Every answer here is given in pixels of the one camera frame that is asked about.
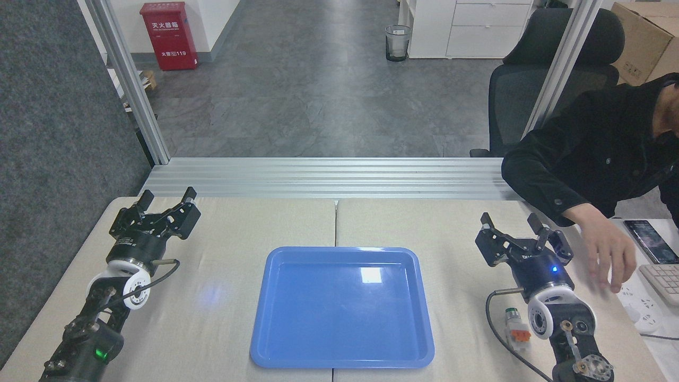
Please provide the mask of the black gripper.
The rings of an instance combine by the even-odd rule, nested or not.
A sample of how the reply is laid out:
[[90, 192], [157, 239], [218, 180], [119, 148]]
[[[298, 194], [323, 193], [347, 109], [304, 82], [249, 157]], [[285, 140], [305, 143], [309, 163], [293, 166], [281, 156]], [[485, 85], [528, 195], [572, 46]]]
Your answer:
[[486, 264], [495, 267], [500, 263], [512, 261], [511, 270], [517, 287], [522, 288], [524, 299], [530, 299], [543, 289], [559, 285], [567, 285], [574, 290], [574, 283], [565, 270], [574, 254], [562, 230], [551, 230], [536, 213], [528, 216], [529, 227], [537, 235], [533, 252], [544, 251], [555, 255], [540, 255], [523, 258], [526, 247], [519, 240], [495, 229], [488, 212], [480, 218], [482, 229], [478, 232], [475, 243]]
[[[146, 189], [132, 206], [117, 213], [109, 230], [117, 239], [108, 254], [108, 262], [119, 259], [145, 270], [156, 270], [158, 267], [153, 261], [163, 258], [167, 238], [187, 239], [201, 217], [194, 203], [196, 197], [195, 189], [189, 187], [177, 205], [162, 213], [145, 215], [154, 199], [153, 193]], [[129, 233], [133, 231], [147, 233]]]

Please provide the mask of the person's hand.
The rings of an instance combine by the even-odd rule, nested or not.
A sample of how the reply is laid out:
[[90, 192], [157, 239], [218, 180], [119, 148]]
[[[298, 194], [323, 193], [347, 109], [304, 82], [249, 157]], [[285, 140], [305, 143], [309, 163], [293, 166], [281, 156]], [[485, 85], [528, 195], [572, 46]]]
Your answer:
[[631, 238], [592, 204], [571, 206], [562, 215], [580, 228], [590, 278], [602, 289], [621, 292], [637, 268]]

